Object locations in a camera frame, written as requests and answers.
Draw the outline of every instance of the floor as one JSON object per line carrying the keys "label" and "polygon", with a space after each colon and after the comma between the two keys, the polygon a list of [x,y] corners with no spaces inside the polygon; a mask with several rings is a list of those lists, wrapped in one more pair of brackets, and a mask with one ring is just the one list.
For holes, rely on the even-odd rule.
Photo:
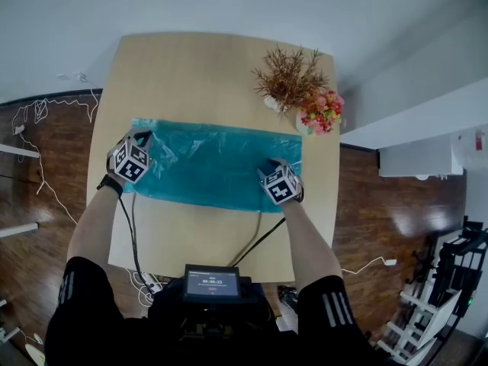
{"label": "floor", "polygon": [[[64,98],[87,101],[91,95]],[[0,143],[21,146],[11,135],[11,119],[19,105],[0,108]],[[39,146],[46,180],[75,219],[85,207],[86,175],[93,126],[86,106],[50,106],[49,117],[34,124],[34,110],[25,138]],[[53,192],[40,185],[39,162],[0,152],[0,227],[37,221],[36,232],[0,239],[0,297],[7,327],[20,324],[27,334],[44,337],[56,307],[66,250],[74,223],[56,203]],[[446,181],[430,178],[380,178],[374,152],[341,148],[339,200],[333,249],[343,268],[358,270],[373,258],[397,259],[393,267],[381,262],[358,275],[345,274],[355,317],[363,332],[380,336],[395,314],[398,294],[415,268],[412,251],[425,245],[428,235],[460,226],[464,215],[465,177]],[[108,269],[117,305],[125,316],[142,316],[128,273]],[[275,298],[275,286],[266,286]],[[14,340],[23,345],[20,335]]]}

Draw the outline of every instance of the blue plastic bag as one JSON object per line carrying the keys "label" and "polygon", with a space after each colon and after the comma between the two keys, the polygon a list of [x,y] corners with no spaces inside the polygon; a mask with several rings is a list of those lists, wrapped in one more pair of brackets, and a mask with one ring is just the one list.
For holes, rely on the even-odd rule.
{"label": "blue plastic bag", "polygon": [[134,119],[153,132],[150,170],[126,192],[184,204],[279,213],[259,185],[267,158],[301,173],[301,136],[206,124]]}

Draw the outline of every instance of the table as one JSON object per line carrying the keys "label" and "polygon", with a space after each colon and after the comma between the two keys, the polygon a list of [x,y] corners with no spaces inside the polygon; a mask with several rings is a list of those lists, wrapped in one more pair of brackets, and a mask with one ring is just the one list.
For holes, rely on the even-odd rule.
{"label": "table", "polygon": [[[130,129],[133,118],[217,124],[298,134],[294,117],[278,117],[253,88],[251,71],[276,42],[202,33],[137,34],[123,37],[101,96],[88,164],[87,202],[105,173],[106,154]],[[292,50],[294,46],[279,43]],[[336,81],[332,57],[320,68]],[[339,127],[328,136],[304,137],[304,206],[331,244],[339,184]],[[132,194],[123,196],[130,209]],[[157,275],[182,276],[185,263],[227,265],[247,244],[258,214],[176,204],[137,196],[134,204],[140,267]],[[280,214],[263,214],[259,235]],[[109,263],[134,269],[130,232],[117,208]],[[286,226],[281,226],[240,264],[241,275],[258,282],[292,281]]]}

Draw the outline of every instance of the display screen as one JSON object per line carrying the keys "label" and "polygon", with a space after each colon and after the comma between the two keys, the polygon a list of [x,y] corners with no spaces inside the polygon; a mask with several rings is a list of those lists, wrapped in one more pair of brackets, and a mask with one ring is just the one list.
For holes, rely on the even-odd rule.
{"label": "display screen", "polygon": [[188,271],[187,294],[238,297],[235,272]]}

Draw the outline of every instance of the vase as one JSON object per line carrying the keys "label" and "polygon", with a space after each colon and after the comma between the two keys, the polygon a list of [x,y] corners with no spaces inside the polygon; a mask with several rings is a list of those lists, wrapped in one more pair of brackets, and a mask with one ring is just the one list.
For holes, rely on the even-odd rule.
{"label": "vase", "polygon": [[311,136],[313,134],[312,128],[306,126],[302,122],[302,118],[305,117],[305,113],[302,111],[297,112],[297,118],[295,120],[295,127],[302,136]]}
{"label": "vase", "polygon": [[265,106],[267,108],[270,108],[271,110],[273,110],[275,113],[279,113],[280,112],[280,104],[278,103],[278,101],[273,98],[272,96],[270,95],[267,95],[265,96],[264,98],[264,102],[265,102]]}

